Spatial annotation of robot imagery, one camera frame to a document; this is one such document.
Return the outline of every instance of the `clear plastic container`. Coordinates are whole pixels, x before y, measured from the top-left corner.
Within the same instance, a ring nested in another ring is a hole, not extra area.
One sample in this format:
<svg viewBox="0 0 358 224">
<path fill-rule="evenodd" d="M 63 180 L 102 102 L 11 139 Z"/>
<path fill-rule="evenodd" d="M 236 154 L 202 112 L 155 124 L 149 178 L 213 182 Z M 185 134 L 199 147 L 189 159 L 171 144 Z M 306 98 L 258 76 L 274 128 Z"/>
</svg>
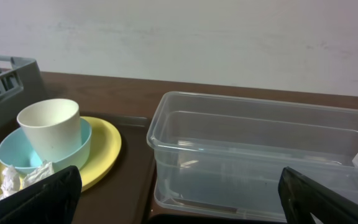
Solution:
<svg viewBox="0 0 358 224">
<path fill-rule="evenodd" d="M 147 142 L 163 207 L 284 221 L 286 166 L 358 203 L 358 110 L 170 92 Z"/>
</svg>

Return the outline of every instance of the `white cup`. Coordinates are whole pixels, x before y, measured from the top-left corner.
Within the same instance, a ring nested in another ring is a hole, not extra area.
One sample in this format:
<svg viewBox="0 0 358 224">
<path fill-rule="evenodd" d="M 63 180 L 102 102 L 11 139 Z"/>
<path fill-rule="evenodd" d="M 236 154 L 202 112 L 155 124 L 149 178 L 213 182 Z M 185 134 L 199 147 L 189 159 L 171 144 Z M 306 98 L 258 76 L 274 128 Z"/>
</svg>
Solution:
<svg viewBox="0 0 358 224">
<path fill-rule="evenodd" d="M 56 162 L 81 147 L 78 103 L 52 99 L 34 103 L 17 115 L 17 122 L 41 158 Z"/>
</svg>

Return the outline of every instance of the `light blue bowl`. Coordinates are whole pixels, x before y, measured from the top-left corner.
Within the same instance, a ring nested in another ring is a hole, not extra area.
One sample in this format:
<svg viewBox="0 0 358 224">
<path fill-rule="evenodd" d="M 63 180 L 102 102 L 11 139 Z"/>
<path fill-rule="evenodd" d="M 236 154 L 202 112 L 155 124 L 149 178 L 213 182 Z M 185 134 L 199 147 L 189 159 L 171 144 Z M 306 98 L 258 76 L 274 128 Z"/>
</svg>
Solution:
<svg viewBox="0 0 358 224">
<path fill-rule="evenodd" d="M 53 163 L 53 169 L 58 172 L 70 165 L 80 169 L 88 159 L 91 149 L 91 125 L 81 118 L 82 146 L 75 152 Z M 40 157 L 34 151 L 22 128 L 16 129 L 0 144 L 0 162 L 4 166 L 13 165 L 21 174 L 30 174 L 42 164 Z"/>
</svg>

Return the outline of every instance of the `gray plastic basket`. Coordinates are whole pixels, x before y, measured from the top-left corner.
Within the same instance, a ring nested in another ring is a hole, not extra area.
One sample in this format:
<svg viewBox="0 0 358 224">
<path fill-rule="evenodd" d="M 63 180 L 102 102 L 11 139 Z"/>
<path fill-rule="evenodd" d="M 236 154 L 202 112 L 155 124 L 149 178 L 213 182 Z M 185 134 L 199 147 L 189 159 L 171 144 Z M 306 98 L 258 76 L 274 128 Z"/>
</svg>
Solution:
<svg viewBox="0 0 358 224">
<path fill-rule="evenodd" d="M 0 68 L 0 127 L 32 103 L 46 100 L 47 92 L 37 62 L 32 58 L 0 56 L 11 67 Z"/>
</svg>

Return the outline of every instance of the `brown table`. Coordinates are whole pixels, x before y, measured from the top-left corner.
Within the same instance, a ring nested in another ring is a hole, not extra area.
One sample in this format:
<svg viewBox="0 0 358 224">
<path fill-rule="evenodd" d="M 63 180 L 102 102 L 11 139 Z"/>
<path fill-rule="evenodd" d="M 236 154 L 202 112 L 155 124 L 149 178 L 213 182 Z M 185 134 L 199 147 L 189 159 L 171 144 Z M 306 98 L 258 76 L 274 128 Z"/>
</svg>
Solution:
<svg viewBox="0 0 358 224">
<path fill-rule="evenodd" d="M 358 97 L 356 96 L 299 93 L 233 86 L 96 77 L 49 72 L 43 72 L 42 78 L 50 97 L 75 100 L 80 105 L 82 111 L 142 116 L 148 119 L 152 118 L 161 97 L 168 91 L 189 91 L 358 109 Z M 7 124 L 6 127 L 0 130 L 0 140 L 15 127 L 15 124 Z M 178 213 L 174 210 L 166 210 L 159 207 L 153 200 L 153 189 L 154 183 L 149 191 L 149 203 L 145 207 L 146 215 L 153 216 L 159 213 Z M 114 210 L 112 210 L 111 218 L 114 218 L 114 216 Z"/>
</svg>

